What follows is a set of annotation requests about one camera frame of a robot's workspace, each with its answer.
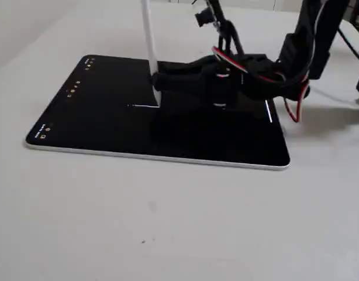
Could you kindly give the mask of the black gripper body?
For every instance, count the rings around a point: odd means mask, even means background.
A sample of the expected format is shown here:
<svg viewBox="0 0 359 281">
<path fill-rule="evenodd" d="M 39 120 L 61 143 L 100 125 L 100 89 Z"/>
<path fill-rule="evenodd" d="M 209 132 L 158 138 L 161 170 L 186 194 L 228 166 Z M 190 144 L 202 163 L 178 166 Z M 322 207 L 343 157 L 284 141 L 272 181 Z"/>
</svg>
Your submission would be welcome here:
<svg viewBox="0 0 359 281">
<path fill-rule="evenodd" d="M 283 73 L 265 55 L 212 56 L 217 59 L 217 65 L 208 72 L 208 102 L 212 105 L 236 107 L 242 98 L 264 101 L 286 94 Z"/>
</svg>

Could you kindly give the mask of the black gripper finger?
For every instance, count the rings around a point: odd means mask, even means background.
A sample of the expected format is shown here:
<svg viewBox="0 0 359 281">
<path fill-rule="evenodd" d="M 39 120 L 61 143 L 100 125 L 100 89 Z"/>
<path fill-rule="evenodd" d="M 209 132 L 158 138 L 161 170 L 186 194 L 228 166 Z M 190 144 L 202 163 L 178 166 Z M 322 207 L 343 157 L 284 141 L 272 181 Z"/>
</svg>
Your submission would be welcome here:
<svg viewBox="0 0 359 281">
<path fill-rule="evenodd" d="M 204 76 L 211 72 L 217 65 L 215 56 L 201 57 L 188 63 L 160 61 L 158 64 L 158 76 Z"/>
<path fill-rule="evenodd" d="M 151 84 L 160 92 L 174 92 L 203 98 L 211 78 L 205 74 L 166 74 L 156 72 L 151 76 Z"/>
</svg>

